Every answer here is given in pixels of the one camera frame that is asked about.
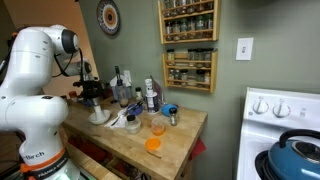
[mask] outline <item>orange liquid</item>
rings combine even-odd
[[[152,128],[152,133],[155,136],[161,136],[164,133],[164,131],[165,131],[165,128],[161,126],[155,126]]]

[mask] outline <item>white stove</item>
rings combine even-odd
[[[290,129],[320,131],[320,95],[248,88],[239,148],[237,180],[260,180],[255,158]],[[294,137],[320,146],[320,140]]]

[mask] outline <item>electrical outlet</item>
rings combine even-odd
[[[123,71],[124,77],[127,78],[127,80],[131,83],[131,75],[129,70],[124,70]]]
[[[236,60],[251,60],[253,38],[239,38]]]

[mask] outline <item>stove knob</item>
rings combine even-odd
[[[290,114],[290,107],[283,102],[280,102],[280,104],[276,105],[273,108],[273,113],[276,115],[278,118],[284,118]]]
[[[253,110],[257,114],[263,114],[269,110],[269,105],[265,101],[260,100],[253,105]]]

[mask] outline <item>wooden shelf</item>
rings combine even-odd
[[[214,9],[212,10],[205,10],[202,12],[194,12],[191,14],[181,14],[177,16],[170,16],[170,17],[164,17],[164,12],[170,11],[170,10],[175,10],[175,9],[180,9],[183,7],[189,7],[189,6],[196,6],[199,4],[206,4],[209,2],[214,3]],[[221,10],[221,5],[220,5],[220,0],[207,0],[207,1],[202,1],[202,2],[196,2],[193,4],[188,4],[185,6],[178,6],[176,8],[169,8],[165,9],[164,8],[163,2],[158,0],[158,13],[159,13],[159,27],[160,27],[160,39],[161,39],[161,44],[174,44],[174,43],[188,43],[188,42],[205,42],[205,41],[217,41],[219,39],[219,29],[220,29],[220,10]],[[194,16],[199,16],[199,15],[205,15],[205,14],[212,14],[213,17],[213,29],[206,29],[206,30],[199,30],[199,31],[187,31],[187,32],[182,32],[182,33],[170,33],[166,34],[165,31],[165,24],[168,21],[174,21],[178,20],[181,18],[189,18],[189,17],[194,17]],[[185,34],[185,33],[199,33],[199,32],[205,32],[207,33],[208,37],[205,38],[194,38],[194,39],[184,39],[184,40],[171,40],[167,41],[166,37],[167,36],[172,36],[172,35],[179,35],[179,34]]]
[[[188,54],[187,53],[176,53],[175,54],[175,60],[168,60],[167,53],[162,54],[162,63],[163,63],[163,76],[164,76],[164,85],[165,87],[174,87],[174,88],[184,88],[184,89],[193,89],[193,90],[200,90],[200,91],[207,91],[210,93],[213,93],[213,91],[216,88],[216,74],[217,74],[217,57],[218,57],[218,51],[214,51],[211,54],[211,61],[190,61],[188,60]],[[190,67],[190,66],[182,66],[182,65],[168,65],[168,63],[209,63],[210,67],[205,68],[196,68],[196,67]],[[169,70],[170,69],[191,69],[191,70],[206,70],[210,71],[210,83],[205,82],[192,82],[194,84],[202,84],[205,87],[197,87],[197,86],[190,86],[188,85],[189,81],[183,81],[183,80],[170,80],[168,78],[169,76]],[[179,83],[186,83],[186,86],[177,85],[177,84],[171,84],[174,82]]]

